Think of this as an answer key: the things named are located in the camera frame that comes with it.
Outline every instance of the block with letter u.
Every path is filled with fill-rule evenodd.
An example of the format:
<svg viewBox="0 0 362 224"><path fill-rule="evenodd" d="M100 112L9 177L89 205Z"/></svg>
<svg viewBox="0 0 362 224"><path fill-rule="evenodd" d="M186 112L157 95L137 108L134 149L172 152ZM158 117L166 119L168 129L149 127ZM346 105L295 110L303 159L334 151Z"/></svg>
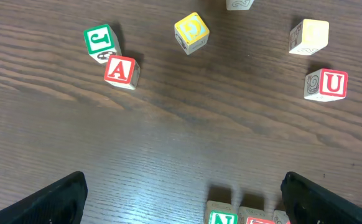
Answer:
<svg viewBox="0 0 362 224"><path fill-rule="evenodd" d="M140 71L138 63L133 58L111 55L106 65L104 79L113 86L135 90Z"/></svg>

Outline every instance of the toy block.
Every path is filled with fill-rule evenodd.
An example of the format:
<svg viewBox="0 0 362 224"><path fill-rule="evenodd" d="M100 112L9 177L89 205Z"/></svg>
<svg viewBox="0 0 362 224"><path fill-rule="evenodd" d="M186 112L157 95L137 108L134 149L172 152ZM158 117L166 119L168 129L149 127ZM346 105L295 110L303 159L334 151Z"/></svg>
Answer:
<svg viewBox="0 0 362 224"><path fill-rule="evenodd" d="M305 77L304 98L321 102L344 99L347 82L346 72L320 69Z"/></svg>
<svg viewBox="0 0 362 224"><path fill-rule="evenodd" d="M290 32L289 53L313 55L328 45L329 22L304 19Z"/></svg>
<svg viewBox="0 0 362 224"><path fill-rule="evenodd" d="M206 24L196 12L176 23L174 30L175 38L187 55L203 47L210 34Z"/></svg>
<svg viewBox="0 0 362 224"><path fill-rule="evenodd" d="M227 10L249 10L254 0L226 0Z"/></svg>
<svg viewBox="0 0 362 224"><path fill-rule="evenodd" d="M134 59L111 55L106 65L104 80L116 87L135 90L140 71L141 69Z"/></svg>
<svg viewBox="0 0 362 224"><path fill-rule="evenodd" d="M208 201L203 222L204 224L237 224L238 215L228 203Z"/></svg>
<svg viewBox="0 0 362 224"><path fill-rule="evenodd" d="M275 224L290 224L289 217L284 211L275 210L273 220Z"/></svg>
<svg viewBox="0 0 362 224"><path fill-rule="evenodd" d="M238 216L240 224L275 224L264 211L254 208L239 207Z"/></svg>
<svg viewBox="0 0 362 224"><path fill-rule="evenodd" d="M121 55L119 40L109 25L84 30L88 54L99 63L106 63L111 55Z"/></svg>

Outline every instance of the wooden table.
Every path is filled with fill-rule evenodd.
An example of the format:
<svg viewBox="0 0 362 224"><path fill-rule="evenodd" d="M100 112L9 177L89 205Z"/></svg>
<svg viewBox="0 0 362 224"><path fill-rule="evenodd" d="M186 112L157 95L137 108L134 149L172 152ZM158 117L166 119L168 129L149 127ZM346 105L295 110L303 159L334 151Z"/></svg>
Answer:
<svg viewBox="0 0 362 224"><path fill-rule="evenodd" d="M211 34L187 56L174 23L194 11ZM311 57L287 51L303 18L330 23ZM137 90L86 52L104 23ZM347 99L302 98L319 68L348 72ZM362 0L0 1L0 209L75 170L83 223L201 223L207 198L271 213L290 170L362 206Z"/></svg>

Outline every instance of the blank wooden block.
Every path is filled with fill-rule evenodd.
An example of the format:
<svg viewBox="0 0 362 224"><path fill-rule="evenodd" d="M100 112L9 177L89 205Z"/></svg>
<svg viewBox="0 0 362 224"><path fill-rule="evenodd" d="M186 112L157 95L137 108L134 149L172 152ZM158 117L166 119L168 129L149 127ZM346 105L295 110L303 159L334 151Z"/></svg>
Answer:
<svg viewBox="0 0 362 224"><path fill-rule="evenodd" d="M275 224L264 211L254 208L239 207L238 216L240 224Z"/></svg>
<svg viewBox="0 0 362 224"><path fill-rule="evenodd" d="M140 71L138 63L133 58L111 55L106 65L104 79L116 87L135 90Z"/></svg>
<svg viewBox="0 0 362 224"><path fill-rule="evenodd" d="M203 222L204 224L237 224L238 215L228 203L208 201Z"/></svg>
<svg viewBox="0 0 362 224"><path fill-rule="evenodd" d="M286 212L284 211L274 211L274 218L275 224L290 224L289 217L287 216Z"/></svg>
<svg viewBox="0 0 362 224"><path fill-rule="evenodd" d="M84 30L88 54L99 63L106 63L111 55L121 55L119 40L109 25Z"/></svg>
<svg viewBox="0 0 362 224"><path fill-rule="evenodd" d="M328 45L329 22L304 19L290 32L289 53L313 55Z"/></svg>
<svg viewBox="0 0 362 224"><path fill-rule="evenodd" d="M226 0L227 10L249 10L254 0Z"/></svg>
<svg viewBox="0 0 362 224"><path fill-rule="evenodd" d="M206 24L196 12L176 23L174 30L175 38L187 55L203 47L210 34Z"/></svg>
<svg viewBox="0 0 362 224"><path fill-rule="evenodd" d="M344 99L347 82L346 72L320 69L305 77L304 98L321 102Z"/></svg>

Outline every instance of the red letter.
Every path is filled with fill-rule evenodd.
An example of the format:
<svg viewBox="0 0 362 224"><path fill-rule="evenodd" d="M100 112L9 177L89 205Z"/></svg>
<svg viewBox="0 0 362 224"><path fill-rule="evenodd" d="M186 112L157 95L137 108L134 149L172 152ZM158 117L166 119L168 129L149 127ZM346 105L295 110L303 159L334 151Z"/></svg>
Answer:
<svg viewBox="0 0 362 224"><path fill-rule="evenodd" d="M332 91L332 92L338 92L340 90L340 84L341 84L341 78L343 78L341 75L338 75L338 83L337 83L337 88L333 89L332 88L332 78L333 78L333 74L326 74L328 76L328 90Z"/></svg>
<svg viewBox="0 0 362 224"><path fill-rule="evenodd" d="M118 79L127 80L127 78L124 76L124 70L123 70L123 63L122 61L119 62L118 66L114 69L113 73L108 75L109 77L114 78L114 74L118 73L120 76Z"/></svg>

